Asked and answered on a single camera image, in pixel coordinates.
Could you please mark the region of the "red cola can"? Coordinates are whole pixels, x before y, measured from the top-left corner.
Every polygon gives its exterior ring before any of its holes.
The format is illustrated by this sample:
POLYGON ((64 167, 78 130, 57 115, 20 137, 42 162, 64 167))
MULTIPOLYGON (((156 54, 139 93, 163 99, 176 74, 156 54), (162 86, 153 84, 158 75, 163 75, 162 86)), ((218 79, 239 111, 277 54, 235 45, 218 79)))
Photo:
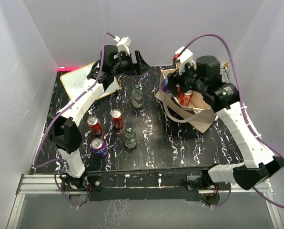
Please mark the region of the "red cola can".
POLYGON ((182 94, 182 92, 181 92, 181 88, 180 87, 178 87, 177 88, 177 98, 180 98, 181 97, 181 94, 182 94))
POLYGON ((190 103, 191 103, 191 99, 193 97, 193 91, 192 90, 189 90, 185 93, 181 93, 181 96, 180 96, 180 105, 182 106, 189 106, 190 103))
POLYGON ((101 135, 103 132, 101 122, 96 116, 91 116, 87 119, 87 125, 93 135, 101 135))
POLYGON ((113 109, 110 113, 112 124, 116 129, 121 129, 124 127, 124 119, 122 111, 119 109, 113 109))

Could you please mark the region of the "beige canvas tote bag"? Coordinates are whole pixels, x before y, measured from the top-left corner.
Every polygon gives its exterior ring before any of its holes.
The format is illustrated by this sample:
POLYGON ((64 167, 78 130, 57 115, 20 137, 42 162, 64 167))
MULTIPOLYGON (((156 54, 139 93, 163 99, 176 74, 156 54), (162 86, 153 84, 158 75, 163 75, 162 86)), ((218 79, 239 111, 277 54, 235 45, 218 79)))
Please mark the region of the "beige canvas tote bag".
POLYGON ((193 91, 188 106, 180 104, 180 96, 173 96, 163 91, 162 86, 155 97, 163 102, 163 108, 169 119, 180 124, 190 124, 201 133, 204 133, 217 119, 217 114, 203 100, 203 96, 193 91))

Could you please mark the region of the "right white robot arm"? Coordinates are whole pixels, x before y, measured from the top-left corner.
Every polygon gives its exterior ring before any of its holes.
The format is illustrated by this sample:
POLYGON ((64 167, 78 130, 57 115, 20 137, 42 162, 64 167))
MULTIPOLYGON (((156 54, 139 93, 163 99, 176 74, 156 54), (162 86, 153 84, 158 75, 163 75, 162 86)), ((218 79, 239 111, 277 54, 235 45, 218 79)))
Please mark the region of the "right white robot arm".
POLYGON ((262 143, 253 130, 237 88, 222 80, 221 65, 216 57, 201 56, 193 62, 192 57, 182 60, 176 54, 174 61, 177 69, 168 74, 167 89, 174 96, 189 90, 200 93, 227 126, 243 156, 243 163, 214 164, 204 169, 202 184, 205 188, 213 189, 224 182, 249 190, 284 167, 284 159, 262 143))

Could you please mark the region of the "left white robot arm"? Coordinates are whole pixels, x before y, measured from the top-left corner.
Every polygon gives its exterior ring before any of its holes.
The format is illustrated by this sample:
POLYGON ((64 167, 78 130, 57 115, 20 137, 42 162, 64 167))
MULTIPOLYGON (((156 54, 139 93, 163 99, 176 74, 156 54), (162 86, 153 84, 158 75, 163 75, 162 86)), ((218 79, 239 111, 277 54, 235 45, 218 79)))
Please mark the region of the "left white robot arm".
POLYGON ((84 190, 88 185, 79 150, 82 135, 78 126, 91 105, 109 88, 117 75, 142 75, 149 71, 150 66, 140 51, 135 50, 134 55, 135 61, 128 45, 105 45, 101 59, 91 65, 78 94, 56 114, 48 116, 50 141, 56 145, 60 160, 66 166, 60 178, 74 189, 84 190))

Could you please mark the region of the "red cola can front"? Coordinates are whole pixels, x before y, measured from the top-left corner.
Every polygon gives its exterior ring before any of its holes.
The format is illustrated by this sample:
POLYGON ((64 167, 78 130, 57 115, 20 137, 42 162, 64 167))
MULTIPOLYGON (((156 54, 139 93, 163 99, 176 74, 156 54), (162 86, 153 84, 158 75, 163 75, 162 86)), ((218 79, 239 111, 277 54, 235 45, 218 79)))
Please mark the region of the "red cola can front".
POLYGON ((181 94, 182 94, 182 92, 181 92, 181 88, 180 87, 178 87, 177 88, 177 98, 180 98, 181 97, 181 94))

